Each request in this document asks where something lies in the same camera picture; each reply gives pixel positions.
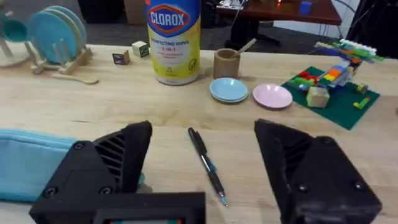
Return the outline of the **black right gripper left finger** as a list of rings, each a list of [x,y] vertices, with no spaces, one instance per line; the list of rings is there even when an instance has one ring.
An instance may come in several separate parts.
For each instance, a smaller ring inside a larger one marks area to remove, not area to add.
[[[151,123],[143,121],[94,141],[75,142],[40,199],[102,201],[135,194],[151,136]]]

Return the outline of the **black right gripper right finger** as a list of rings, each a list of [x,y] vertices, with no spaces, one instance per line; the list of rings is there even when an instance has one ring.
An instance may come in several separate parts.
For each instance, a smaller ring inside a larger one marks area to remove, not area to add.
[[[339,144],[266,119],[254,123],[283,224],[372,223],[382,203]]]

